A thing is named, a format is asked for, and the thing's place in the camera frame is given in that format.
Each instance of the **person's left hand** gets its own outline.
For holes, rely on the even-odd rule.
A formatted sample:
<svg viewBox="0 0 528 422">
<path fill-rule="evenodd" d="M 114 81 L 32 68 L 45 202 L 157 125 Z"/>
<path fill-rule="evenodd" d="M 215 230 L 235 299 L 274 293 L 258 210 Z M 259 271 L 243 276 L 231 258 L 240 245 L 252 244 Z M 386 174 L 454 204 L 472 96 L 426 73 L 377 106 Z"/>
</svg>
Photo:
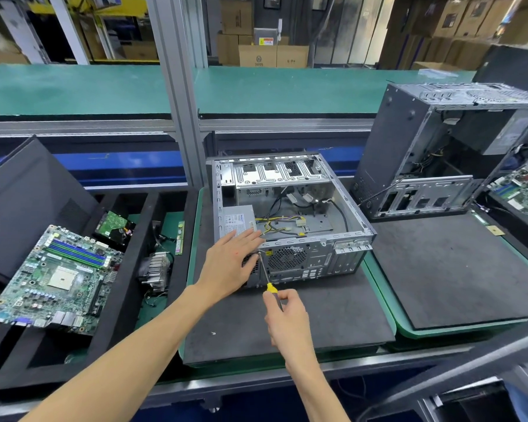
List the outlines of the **person's left hand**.
<svg viewBox="0 0 528 422">
<path fill-rule="evenodd" d="M 260 238 L 261 233 L 247 229 L 235 237 L 236 231 L 232 231 L 207 251 L 196 285 L 212 300 L 211 304 L 229 296 L 246 283 L 256 265 L 258 254 L 252 255 L 244 266 L 243 259 L 265 242 Z"/>
</svg>

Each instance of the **black foam mat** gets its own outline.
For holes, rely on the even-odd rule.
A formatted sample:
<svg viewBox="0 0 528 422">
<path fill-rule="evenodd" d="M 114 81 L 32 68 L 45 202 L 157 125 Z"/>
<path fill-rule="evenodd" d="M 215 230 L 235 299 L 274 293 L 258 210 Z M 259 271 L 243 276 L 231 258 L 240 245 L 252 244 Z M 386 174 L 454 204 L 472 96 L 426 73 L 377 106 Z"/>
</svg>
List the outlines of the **black foam mat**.
<svg viewBox="0 0 528 422">
<path fill-rule="evenodd" d="M 202 220 L 194 278 L 197 281 L 205 252 L 213 245 L 213 209 L 204 190 Z M 394 341 L 387 318 L 365 274 L 282 285 L 294 288 L 309 312 L 313 344 L 317 349 L 357 348 Z M 231 358 L 277 352 L 270 344 L 264 321 L 263 289 L 241 290 L 211 308 L 188 334 L 184 364 L 196 365 Z"/>
<path fill-rule="evenodd" d="M 528 317 L 528 263 L 473 215 L 374 229 L 374 255 L 416 329 Z"/>
</svg>

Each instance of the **hand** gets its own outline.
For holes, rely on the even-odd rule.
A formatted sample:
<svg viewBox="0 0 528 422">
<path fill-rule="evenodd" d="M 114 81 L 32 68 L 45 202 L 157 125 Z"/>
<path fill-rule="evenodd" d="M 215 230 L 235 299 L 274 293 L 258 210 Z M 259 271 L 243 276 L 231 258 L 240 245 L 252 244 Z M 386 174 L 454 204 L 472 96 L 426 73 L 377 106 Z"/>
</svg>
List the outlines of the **hand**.
<svg viewBox="0 0 528 422">
<path fill-rule="evenodd" d="M 258 254 L 252 255 L 244 266 L 243 259 L 265 242 L 260 238 L 261 233 L 247 229 L 235 237 L 236 231 L 232 231 L 207 251 L 196 285 L 204 291 L 210 305 L 229 296 L 247 282 L 258 260 Z"/>
<path fill-rule="evenodd" d="M 280 290 L 277 295 L 280 299 L 288 300 L 287 305 L 282 306 L 284 311 L 278 307 L 272 293 L 265 291 L 262 297 L 268 314 L 264 319 L 268 323 L 272 345 L 280 350 L 285 367 L 295 376 L 298 372 L 319 365 L 311 339 L 309 314 L 295 290 Z"/>
</svg>

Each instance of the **green countertop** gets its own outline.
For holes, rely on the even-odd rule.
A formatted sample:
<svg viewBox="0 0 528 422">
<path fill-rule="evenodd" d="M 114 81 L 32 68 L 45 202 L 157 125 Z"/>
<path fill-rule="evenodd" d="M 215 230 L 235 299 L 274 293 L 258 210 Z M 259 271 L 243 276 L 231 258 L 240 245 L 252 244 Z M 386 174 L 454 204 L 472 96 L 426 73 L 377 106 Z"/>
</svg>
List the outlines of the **green countertop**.
<svg viewBox="0 0 528 422">
<path fill-rule="evenodd" d="M 194 71 L 201 114 L 376 113 L 389 82 L 444 80 L 418 71 L 210 67 Z M 160 66 L 0 64 L 0 116 L 168 114 Z"/>
</svg>

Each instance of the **screwdriver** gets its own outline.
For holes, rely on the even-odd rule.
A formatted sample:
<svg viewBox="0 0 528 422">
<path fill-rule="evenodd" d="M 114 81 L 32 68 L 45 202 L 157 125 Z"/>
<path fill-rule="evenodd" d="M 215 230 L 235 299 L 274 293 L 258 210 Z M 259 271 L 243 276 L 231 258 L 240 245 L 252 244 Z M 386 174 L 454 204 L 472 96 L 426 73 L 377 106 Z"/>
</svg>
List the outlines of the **screwdriver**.
<svg viewBox="0 0 528 422">
<path fill-rule="evenodd" d="M 266 271 L 266 269 L 264 268 L 264 261 L 262 260 L 262 253 L 258 252 L 258 256 L 260 257 L 260 267 L 264 271 L 264 275 L 266 276 L 266 282 L 267 282 L 266 291 L 269 291 L 270 293 L 272 293 L 272 295 L 274 295 L 274 298 L 276 298 L 277 305 L 280 307 L 280 309 L 283 312 L 284 309 L 282 308 L 282 300 L 277 295 L 277 289 L 274 287 L 272 283 L 270 283 L 270 278 L 268 277 L 268 271 Z"/>
</svg>

